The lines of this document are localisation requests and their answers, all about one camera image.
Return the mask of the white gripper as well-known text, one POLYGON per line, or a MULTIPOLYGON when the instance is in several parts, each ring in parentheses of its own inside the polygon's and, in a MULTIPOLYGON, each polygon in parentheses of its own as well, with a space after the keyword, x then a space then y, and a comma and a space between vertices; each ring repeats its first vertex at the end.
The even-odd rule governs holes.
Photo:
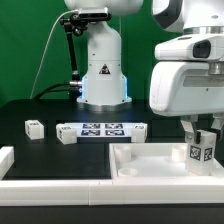
POLYGON ((182 116, 185 141, 199 144, 199 114, 214 114, 212 128, 224 128, 224 75, 209 75, 207 63, 159 62, 153 69, 149 104, 155 114, 182 116))

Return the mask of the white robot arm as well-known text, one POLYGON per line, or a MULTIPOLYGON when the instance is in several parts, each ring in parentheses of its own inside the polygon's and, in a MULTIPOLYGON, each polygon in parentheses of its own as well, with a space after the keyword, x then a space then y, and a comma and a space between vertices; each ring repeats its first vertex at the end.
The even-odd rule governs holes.
MULTIPOLYGON (((94 110, 130 101, 120 68, 121 38, 107 20, 139 11, 144 0, 64 0, 72 31, 88 33, 88 70, 78 101, 94 110)), ((155 47, 149 104, 163 116, 179 116, 190 143, 202 141, 200 114, 214 117, 211 131, 224 130, 224 0, 152 0, 160 28, 179 37, 155 47)))

